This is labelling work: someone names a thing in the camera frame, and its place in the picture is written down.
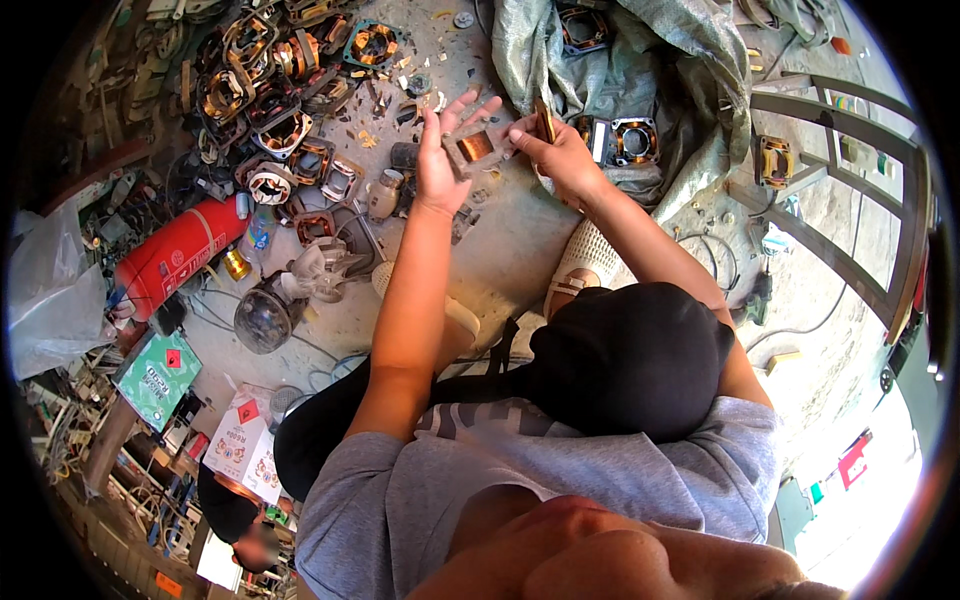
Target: gray t-shirt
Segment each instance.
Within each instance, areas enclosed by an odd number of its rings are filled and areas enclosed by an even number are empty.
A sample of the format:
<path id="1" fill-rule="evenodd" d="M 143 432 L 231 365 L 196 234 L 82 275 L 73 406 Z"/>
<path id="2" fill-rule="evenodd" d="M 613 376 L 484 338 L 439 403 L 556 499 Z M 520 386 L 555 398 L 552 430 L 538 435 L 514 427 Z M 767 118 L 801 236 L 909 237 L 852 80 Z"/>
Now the gray t-shirt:
<path id="1" fill-rule="evenodd" d="M 696 433 L 661 445 L 583 437 L 519 398 L 438 405 L 409 444 L 361 433 L 333 450 L 300 515 L 298 571 L 321 598 L 402 598 L 444 564 L 467 499 L 503 484 L 764 542 L 780 427 L 773 410 L 726 396 Z"/>

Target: forearm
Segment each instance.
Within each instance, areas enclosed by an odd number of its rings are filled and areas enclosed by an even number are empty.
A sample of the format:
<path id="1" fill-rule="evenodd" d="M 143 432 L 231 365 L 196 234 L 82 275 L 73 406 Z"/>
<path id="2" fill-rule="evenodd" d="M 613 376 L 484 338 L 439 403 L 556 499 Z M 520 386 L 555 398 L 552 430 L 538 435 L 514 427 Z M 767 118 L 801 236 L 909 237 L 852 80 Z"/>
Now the forearm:
<path id="1" fill-rule="evenodd" d="M 710 310 L 727 311 L 723 292 L 703 265 L 612 183 L 598 190 L 584 211 L 638 281 L 673 283 Z"/>
<path id="2" fill-rule="evenodd" d="M 373 330 L 370 383 L 347 436 L 413 437 L 443 336 L 450 227 L 448 215 L 414 201 Z"/>

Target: green box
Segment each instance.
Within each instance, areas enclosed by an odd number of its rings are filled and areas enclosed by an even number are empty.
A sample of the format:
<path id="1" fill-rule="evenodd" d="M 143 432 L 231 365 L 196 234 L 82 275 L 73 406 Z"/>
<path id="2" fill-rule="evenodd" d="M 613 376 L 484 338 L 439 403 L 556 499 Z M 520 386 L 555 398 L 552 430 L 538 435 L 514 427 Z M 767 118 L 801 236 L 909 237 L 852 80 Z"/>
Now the green box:
<path id="1" fill-rule="evenodd" d="M 140 418 L 160 432 L 202 366 L 179 331 L 165 338 L 149 330 L 113 382 Z"/>

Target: black shorts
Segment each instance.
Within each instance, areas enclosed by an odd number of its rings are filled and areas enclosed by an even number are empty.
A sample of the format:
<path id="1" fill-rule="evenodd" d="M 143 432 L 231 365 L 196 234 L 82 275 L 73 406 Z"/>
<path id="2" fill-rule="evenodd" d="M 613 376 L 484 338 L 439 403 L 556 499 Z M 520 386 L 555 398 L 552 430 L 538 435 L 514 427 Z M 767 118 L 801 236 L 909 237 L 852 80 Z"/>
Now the black shorts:
<path id="1" fill-rule="evenodd" d="M 670 283 L 585 288 L 534 332 L 530 364 L 435 382 L 429 405 L 524 397 L 588 436 L 676 442 L 707 416 L 732 344 L 728 326 Z M 369 379 L 368 358 L 280 424 L 276 472 L 297 500 L 343 439 Z"/>

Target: yellow can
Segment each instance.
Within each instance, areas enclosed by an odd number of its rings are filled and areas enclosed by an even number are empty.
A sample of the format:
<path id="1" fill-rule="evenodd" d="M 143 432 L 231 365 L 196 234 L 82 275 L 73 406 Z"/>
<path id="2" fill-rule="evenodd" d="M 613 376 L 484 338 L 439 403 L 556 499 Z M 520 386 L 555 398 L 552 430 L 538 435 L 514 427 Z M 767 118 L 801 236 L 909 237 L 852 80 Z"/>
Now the yellow can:
<path id="1" fill-rule="evenodd" d="M 235 248 L 224 254 L 223 260 L 224 266 L 227 267 L 227 273 L 230 274 L 230 278 L 234 281 L 239 281 L 246 277 L 251 271 L 250 263 L 247 262 L 244 257 L 240 255 L 240 251 Z"/>

